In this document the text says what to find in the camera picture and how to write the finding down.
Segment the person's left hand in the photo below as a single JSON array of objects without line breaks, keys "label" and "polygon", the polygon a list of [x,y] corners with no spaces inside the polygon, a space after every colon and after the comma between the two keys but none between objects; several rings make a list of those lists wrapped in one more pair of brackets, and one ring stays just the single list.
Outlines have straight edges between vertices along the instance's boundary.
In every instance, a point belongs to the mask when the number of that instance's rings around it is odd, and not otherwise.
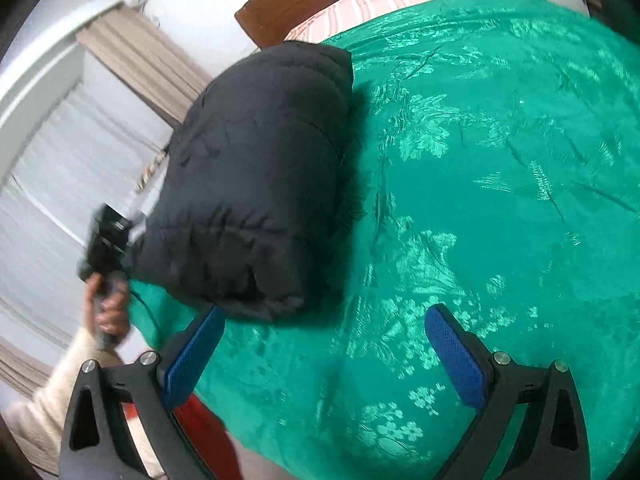
[{"label": "person's left hand", "polygon": [[105,278],[91,274],[85,281],[84,325],[88,333],[100,338],[107,335],[112,346],[120,344],[129,334],[129,285],[117,280],[108,296],[104,296]]}]

